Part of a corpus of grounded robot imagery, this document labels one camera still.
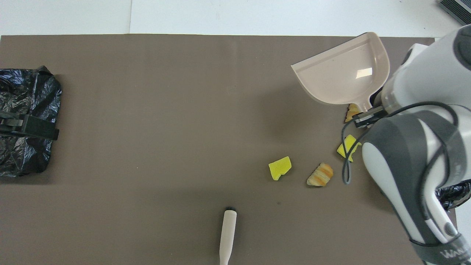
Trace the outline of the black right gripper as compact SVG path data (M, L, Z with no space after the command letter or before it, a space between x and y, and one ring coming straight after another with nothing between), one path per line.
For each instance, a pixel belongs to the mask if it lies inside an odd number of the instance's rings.
M369 98L369 102L372 106L370 110L354 116L354 124L356 128L365 128L376 123L384 116L387 116L387 111L384 109L382 104L382 90L378 90L373 93Z

